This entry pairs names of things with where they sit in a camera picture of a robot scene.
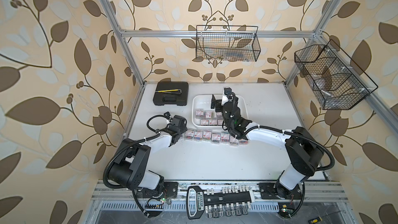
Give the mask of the paper clip box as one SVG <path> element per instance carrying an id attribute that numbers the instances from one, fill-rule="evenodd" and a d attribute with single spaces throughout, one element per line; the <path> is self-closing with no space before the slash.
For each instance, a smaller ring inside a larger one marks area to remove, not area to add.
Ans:
<path id="1" fill-rule="evenodd" d="M 221 143 L 229 144 L 230 142 L 230 134 L 228 132 L 221 133 Z"/>
<path id="2" fill-rule="evenodd" d="M 236 138 L 233 137 L 233 136 L 230 136 L 230 142 L 229 142 L 229 144 L 230 144 L 230 146 L 237 147 L 237 146 L 239 146 L 239 140 L 236 139 Z"/>
<path id="3" fill-rule="evenodd" d="M 239 140 L 239 144 L 240 144 L 240 145 L 248 145 L 248 143 L 249 143 L 248 140 L 245 140 L 245 139 L 240 139 L 240 140 Z"/>
<path id="4" fill-rule="evenodd" d="M 212 144 L 220 144 L 221 143 L 221 134 L 218 132 L 213 132 L 211 134 L 211 143 Z"/>
<path id="5" fill-rule="evenodd" d="M 193 140 L 193 139 L 194 139 L 194 134 L 195 134 L 195 131 L 194 131 L 194 130 L 188 129 L 188 130 L 184 133 L 184 139 L 185 139 L 185 140 Z"/>
<path id="6" fill-rule="evenodd" d="M 193 139 L 195 141 L 202 141 L 203 140 L 203 132 L 202 131 L 194 131 Z"/>
<path id="7" fill-rule="evenodd" d="M 208 131 L 208 130 L 203 131 L 203 140 L 211 141 L 212 140 L 212 132 Z"/>

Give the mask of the white plastic tray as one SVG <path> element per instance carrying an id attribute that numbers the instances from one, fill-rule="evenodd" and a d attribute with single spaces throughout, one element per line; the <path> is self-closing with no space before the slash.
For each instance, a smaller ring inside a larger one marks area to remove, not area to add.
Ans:
<path id="1" fill-rule="evenodd" d="M 217 100 L 222 99 L 222 94 L 202 94 L 194 97 L 192 103 L 192 122 L 195 127 L 200 129 L 205 127 L 223 129 L 221 113 L 216 113 L 215 110 L 210 108 L 212 95 Z M 249 120 L 245 100 L 240 95 L 236 94 L 236 96 L 238 97 L 238 107 L 240 108 L 241 116 Z"/>

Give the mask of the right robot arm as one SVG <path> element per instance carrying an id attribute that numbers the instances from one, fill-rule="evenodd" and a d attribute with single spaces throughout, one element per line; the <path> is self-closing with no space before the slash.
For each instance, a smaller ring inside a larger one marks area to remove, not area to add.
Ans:
<path id="1" fill-rule="evenodd" d="M 229 87 L 223 89 L 221 99 L 211 96 L 210 108 L 216 113 L 221 113 L 223 129 L 236 140 L 258 141 L 286 150 L 290 164 L 281 173 L 274 188 L 279 198 L 286 199 L 301 184 L 302 196 L 293 212 L 282 213 L 282 218 L 292 218 L 301 209 L 306 191 L 305 181 L 316 172 L 326 171 L 335 166 L 333 154 L 315 141 L 305 128 L 282 130 L 243 118 L 238 107 L 238 97 Z"/>

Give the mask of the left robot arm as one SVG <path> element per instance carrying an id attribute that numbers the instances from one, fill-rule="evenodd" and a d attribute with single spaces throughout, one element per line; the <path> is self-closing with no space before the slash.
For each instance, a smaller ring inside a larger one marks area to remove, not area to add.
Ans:
<path id="1" fill-rule="evenodd" d="M 154 136 L 140 140 L 124 139 L 103 172 L 103 184 L 110 189 L 126 188 L 132 192 L 139 210 L 147 218 L 155 217 L 139 202 L 136 190 L 145 189 L 152 196 L 149 200 L 158 200 L 166 196 L 164 177 L 147 170 L 151 153 L 176 144 L 187 132 L 186 118 L 169 112 L 148 119 L 147 128 Z"/>

